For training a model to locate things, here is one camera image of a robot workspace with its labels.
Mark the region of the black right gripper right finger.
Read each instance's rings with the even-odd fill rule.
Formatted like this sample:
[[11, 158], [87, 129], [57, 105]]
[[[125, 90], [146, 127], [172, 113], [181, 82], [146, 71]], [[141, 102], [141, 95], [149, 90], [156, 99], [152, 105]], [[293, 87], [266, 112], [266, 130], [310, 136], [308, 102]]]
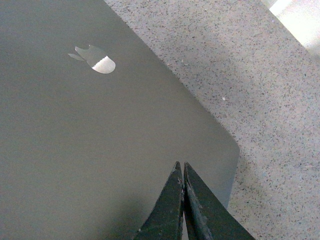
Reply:
[[253, 240], [193, 167], [184, 163], [184, 215], [190, 240]]

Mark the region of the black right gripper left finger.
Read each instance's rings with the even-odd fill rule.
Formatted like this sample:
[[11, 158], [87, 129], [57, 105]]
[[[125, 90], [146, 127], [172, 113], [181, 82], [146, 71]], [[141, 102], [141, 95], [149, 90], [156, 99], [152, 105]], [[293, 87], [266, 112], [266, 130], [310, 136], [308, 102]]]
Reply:
[[183, 231], [183, 175], [177, 161], [135, 240], [180, 240]]

